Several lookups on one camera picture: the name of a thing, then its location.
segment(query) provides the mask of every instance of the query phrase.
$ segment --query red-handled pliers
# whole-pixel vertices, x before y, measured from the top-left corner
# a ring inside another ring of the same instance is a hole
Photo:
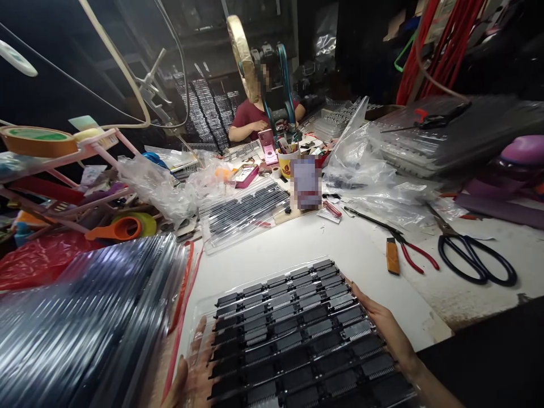
[[[436,270],[440,270],[440,266],[435,261],[435,259],[432,256],[430,256],[427,252],[425,252],[423,249],[419,248],[418,246],[415,246],[414,244],[410,244],[408,241],[406,241],[406,238],[404,238],[402,235],[400,235],[400,234],[398,234],[396,232],[393,232],[391,230],[389,230],[389,232],[391,233],[391,235],[393,235],[393,238],[395,238],[398,242],[401,243],[402,253],[404,254],[404,257],[406,258],[406,261],[417,272],[421,273],[422,275],[424,274],[423,269],[421,269],[419,266],[417,266],[414,263],[414,261],[412,261],[412,258],[410,258],[410,255],[408,254],[408,250],[406,249],[406,245],[408,245],[411,249],[413,249],[416,252],[419,252],[421,255],[423,255],[425,258],[427,258],[429,260],[429,262],[431,263],[431,265]]]
[[[402,236],[402,232],[399,231],[398,229],[396,228],[393,228],[392,226],[389,226],[383,222],[379,222],[378,220],[375,220],[374,218],[371,218],[369,217],[368,215],[364,215],[364,214],[361,214],[360,212],[352,209],[352,208],[349,208],[347,206],[344,206],[344,209],[345,210],[348,210],[349,212],[361,217],[361,218],[364,218],[365,220],[368,220],[374,224],[377,224],[379,225],[380,227],[382,228],[385,228],[386,230],[388,230],[391,235],[393,235],[393,238],[395,238],[398,242],[401,243],[401,247],[402,247],[402,253],[404,254],[404,257],[406,258],[406,261],[410,264],[410,266],[412,268],[414,268],[417,272],[421,273],[421,274],[424,274],[423,272],[423,269],[421,269],[419,266],[417,266],[414,261],[412,261],[412,258],[410,258],[410,254],[408,254],[408,250],[406,249],[406,245],[408,245],[411,249],[413,249],[414,251],[420,253],[421,255],[423,255],[425,258],[427,258],[429,260],[429,262],[431,263],[431,265],[436,269],[436,270],[440,270],[440,266],[438,265],[438,263],[435,261],[435,259],[430,256],[427,252],[425,252],[423,249],[421,248],[418,248],[417,246],[415,246],[414,244],[410,244],[408,241],[406,241],[406,238],[404,238]]]

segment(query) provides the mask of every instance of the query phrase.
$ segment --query tape roll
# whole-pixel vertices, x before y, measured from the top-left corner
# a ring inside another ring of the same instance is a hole
[[[146,212],[127,212],[123,215],[118,215],[113,219],[113,222],[119,221],[124,217],[134,217],[142,223],[142,233],[140,237],[155,235],[157,232],[157,220],[152,215]]]
[[[275,179],[279,179],[282,176],[282,172],[279,169],[279,167],[274,167],[272,169],[272,177]]]
[[[45,127],[4,126],[0,134],[10,152],[25,156],[59,158],[78,151],[71,134]]]

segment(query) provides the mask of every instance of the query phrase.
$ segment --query small container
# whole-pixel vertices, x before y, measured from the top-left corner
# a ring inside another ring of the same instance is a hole
[[[17,248],[28,242],[28,237],[34,233],[26,223],[17,223],[17,232],[14,235]]]
[[[285,155],[281,153],[280,150],[278,149],[277,153],[278,153],[278,159],[279,159],[279,168],[282,171],[282,175],[286,179],[290,179],[291,178],[291,160],[300,158],[300,150],[297,150],[296,152]]]

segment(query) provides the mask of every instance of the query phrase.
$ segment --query green cable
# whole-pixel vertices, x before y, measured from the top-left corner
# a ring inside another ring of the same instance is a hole
[[[415,35],[417,33],[417,30],[412,34],[412,36],[410,37],[410,39],[408,40],[408,43],[404,46],[404,49],[401,51],[401,53],[398,55],[397,59],[395,59],[395,62],[393,62],[393,65],[395,66],[395,68],[397,69],[397,71],[399,72],[404,72],[404,67],[401,67],[397,64],[398,60],[401,59],[401,57],[404,55],[404,53],[406,52],[406,50],[408,50],[408,48],[411,48],[412,46],[412,43],[414,42],[415,40]]]

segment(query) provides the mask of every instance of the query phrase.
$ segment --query black-handled scissors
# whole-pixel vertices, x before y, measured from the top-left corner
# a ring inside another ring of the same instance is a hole
[[[446,265],[448,265],[448,267],[452,271],[454,271],[461,278],[466,279],[467,281],[475,283],[475,284],[486,284],[487,281],[497,283],[501,286],[514,286],[516,284],[517,282],[516,271],[513,268],[513,266],[501,254],[489,248],[489,246],[484,245],[479,241],[476,241],[476,239],[468,235],[461,235],[455,232],[455,230],[430,205],[428,207],[431,210],[432,215],[435,216],[438,226],[442,230],[442,235],[438,238],[438,253],[440,254],[440,257],[442,258],[442,260],[446,263]],[[463,252],[463,250],[459,248],[453,242],[453,238],[456,238],[463,243],[468,254]],[[446,253],[444,252],[445,244],[448,244],[450,248],[452,248],[455,252],[457,252],[457,254],[461,258],[463,258],[470,266],[472,266],[472,268],[479,275],[479,278],[475,278],[470,275],[467,275],[466,273],[461,271],[459,268],[457,268],[454,264],[452,264],[452,261],[448,259],[448,257],[446,256]],[[474,247],[481,249],[484,252],[487,252],[489,255],[491,255],[493,258],[499,261],[501,265],[504,266],[504,268],[506,269],[506,273],[508,274],[508,277],[506,278],[506,280],[499,279],[495,275],[493,275],[491,272],[489,272],[489,269],[485,267],[485,265],[482,263],[480,258],[478,258],[478,255],[476,255],[476,251],[474,250]]]

